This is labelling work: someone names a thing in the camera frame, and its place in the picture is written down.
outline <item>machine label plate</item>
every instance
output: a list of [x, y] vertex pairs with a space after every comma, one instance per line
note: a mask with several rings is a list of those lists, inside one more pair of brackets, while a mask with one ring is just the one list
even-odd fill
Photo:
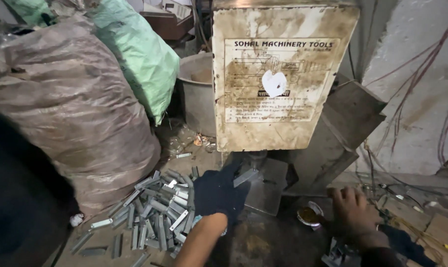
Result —
[[[339, 43], [335, 38], [224, 40], [225, 122], [310, 121]], [[262, 84], [269, 70], [286, 79], [275, 97]]]

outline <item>hand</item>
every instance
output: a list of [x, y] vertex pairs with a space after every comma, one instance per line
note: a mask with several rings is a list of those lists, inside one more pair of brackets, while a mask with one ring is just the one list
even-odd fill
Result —
[[330, 189], [333, 198], [334, 221], [339, 232], [360, 253], [373, 247], [389, 247], [387, 236], [376, 230], [377, 218], [367, 210], [367, 199], [354, 188]]
[[223, 213], [227, 223], [233, 224], [244, 209], [250, 185], [234, 188], [234, 174], [240, 161], [225, 166], [221, 171], [206, 171], [194, 182], [196, 215], [207, 216]]

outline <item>gray bucket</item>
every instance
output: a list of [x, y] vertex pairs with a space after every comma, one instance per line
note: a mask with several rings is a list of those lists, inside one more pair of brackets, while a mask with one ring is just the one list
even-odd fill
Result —
[[211, 52], [181, 58], [178, 79], [183, 83], [186, 124], [193, 131], [216, 137], [212, 68]]

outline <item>pile of metal pieces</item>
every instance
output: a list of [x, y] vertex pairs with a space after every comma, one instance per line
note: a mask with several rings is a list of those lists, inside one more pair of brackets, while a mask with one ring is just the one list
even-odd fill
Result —
[[[173, 258], [186, 240], [195, 217], [193, 181], [199, 177], [197, 167], [190, 176], [167, 170], [161, 175], [156, 171], [135, 185], [135, 191], [124, 201], [114, 205], [109, 219], [91, 224], [91, 228], [72, 247], [75, 254], [91, 238], [94, 231], [103, 227], [117, 229], [125, 226], [132, 231], [132, 250], [146, 246], [167, 250]], [[88, 247], [79, 252], [82, 256], [104, 255], [107, 246]], [[112, 258], [122, 253], [122, 234], [112, 243]], [[144, 252], [132, 267], [139, 267], [148, 258]]]

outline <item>sleeve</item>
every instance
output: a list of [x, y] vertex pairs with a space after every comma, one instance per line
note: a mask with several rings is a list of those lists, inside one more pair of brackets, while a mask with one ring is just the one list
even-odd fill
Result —
[[362, 254], [361, 267], [403, 267], [391, 248], [376, 247]]

